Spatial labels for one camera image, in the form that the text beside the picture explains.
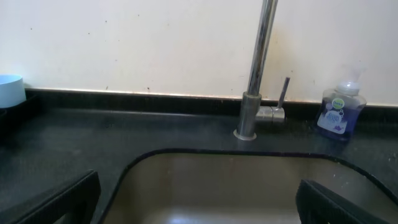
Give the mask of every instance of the black countertop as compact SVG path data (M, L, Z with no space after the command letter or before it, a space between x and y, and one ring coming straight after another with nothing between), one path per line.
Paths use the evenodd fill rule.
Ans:
M0 142L0 211L93 169L102 189L92 219L98 223L123 174L163 152L321 157L356 169L398 204L397 123L360 121L348 143L295 118L258 126L255 141L240 141L233 135L237 123L237 116L46 110Z

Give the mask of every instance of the soap bottle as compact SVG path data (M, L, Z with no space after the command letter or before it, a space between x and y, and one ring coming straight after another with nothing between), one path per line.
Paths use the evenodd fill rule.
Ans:
M360 72L353 72L335 89L323 92L322 105L315 118L319 133L329 138L348 141L354 132L358 116L366 105L366 100L358 95Z

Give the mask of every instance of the purple liquid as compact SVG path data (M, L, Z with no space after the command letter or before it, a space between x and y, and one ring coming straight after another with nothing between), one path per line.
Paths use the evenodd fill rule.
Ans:
M317 122L319 120L319 117L322 115L322 113L326 113L328 110L326 109L326 104L331 103L331 100L322 100L321 108L317 114L317 117L315 118L315 129L322 135L332 138L332 139L337 139L340 141L348 141L351 136L354 133L354 128L356 121L358 120L358 116L362 110L362 107L358 108L357 110L354 109L349 109L349 108L343 108L344 111L344 116L341 119L341 121L346 121L347 126L345 128L345 132L343 134L337 134L332 131L326 130L324 128L321 128L318 126Z

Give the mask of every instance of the stainless steel sink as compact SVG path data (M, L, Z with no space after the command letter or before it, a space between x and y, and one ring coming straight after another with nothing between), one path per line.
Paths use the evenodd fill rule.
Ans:
M325 159L160 154L125 176L104 223L300 223L295 194L315 180L369 213L398 207L365 176Z

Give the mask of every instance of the faucet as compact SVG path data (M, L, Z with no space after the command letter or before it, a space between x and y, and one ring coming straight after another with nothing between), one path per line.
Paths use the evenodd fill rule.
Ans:
M234 131L234 135L241 140L250 141L257 137L254 132L256 121L278 123L285 120L285 111L282 108L282 104L290 78L287 77L285 79L282 94L280 95L276 107L260 106L261 94L259 93L277 2L278 0L263 0L262 2L256 46L254 48L253 61L251 64L249 86L248 90L243 93L239 124Z

